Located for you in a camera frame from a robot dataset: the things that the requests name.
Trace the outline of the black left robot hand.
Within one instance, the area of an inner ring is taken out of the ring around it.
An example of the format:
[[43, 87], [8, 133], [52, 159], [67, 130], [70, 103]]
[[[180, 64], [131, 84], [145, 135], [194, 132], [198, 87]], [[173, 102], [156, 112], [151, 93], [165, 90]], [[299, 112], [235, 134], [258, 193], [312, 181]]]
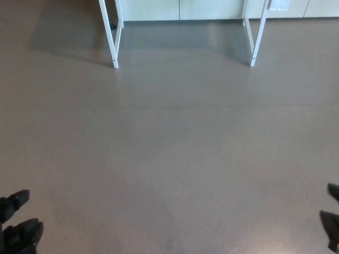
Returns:
[[[30, 199], [30, 191], [24, 189], [8, 197], [1, 197], [1, 225]], [[15, 226], [1, 228], [1, 253], [36, 254], [44, 231], [44, 224], [37, 218], [28, 219]]]

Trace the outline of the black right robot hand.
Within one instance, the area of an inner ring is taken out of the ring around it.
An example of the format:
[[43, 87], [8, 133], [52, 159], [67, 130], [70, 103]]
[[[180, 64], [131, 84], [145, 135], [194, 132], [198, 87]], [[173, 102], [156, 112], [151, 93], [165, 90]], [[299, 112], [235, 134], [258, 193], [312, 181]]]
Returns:
[[[328, 183], [327, 191], [338, 202], [338, 185]], [[338, 214], [320, 210], [319, 216], [328, 237], [329, 250], [338, 253]]]

